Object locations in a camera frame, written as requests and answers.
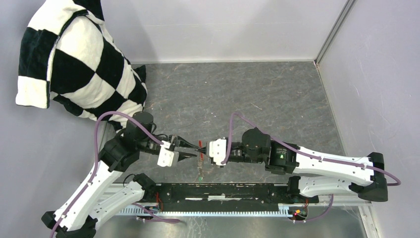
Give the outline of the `metal key holder red handle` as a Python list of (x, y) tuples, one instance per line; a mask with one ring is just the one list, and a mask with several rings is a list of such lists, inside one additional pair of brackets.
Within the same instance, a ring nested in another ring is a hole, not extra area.
[[(199, 146), (199, 148), (202, 148), (202, 141), (201, 140), (199, 140), (198, 146)], [(202, 177), (202, 178), (204, 177), (203, 161), (204, 161), (204, 158), (200, 158), (200, 156), (198, 155), (198, 162), (197, 162), (198, 177)]]

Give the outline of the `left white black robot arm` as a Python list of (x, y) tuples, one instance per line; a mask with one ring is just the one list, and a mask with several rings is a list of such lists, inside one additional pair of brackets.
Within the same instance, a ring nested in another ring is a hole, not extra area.
[(42, 216), (43, 223), (51, 230), (52, 238), (92, 238), (99, 227), (125, 207), (140, 200), (150, 202), (157, 199), (161, 206), (156, 183), (145, 174), (134, 175), (133, 179), (111, 197), (100, 201), (104, 192), (145, 152), (158, 156), (157, 164), (171, 167), (195, 154), (176, 151), (176, 147), (194, 149), (183, 138), (164, 134), (156, 135), (154, 117), (147, 112), (132, 116), (110, 111), (106, 116), (121, 116), (127, 126), (102, 149), (98, 146), (98, 134), (94, 134), (95, 158), (93, 166), (72, 196), (56, 211)]

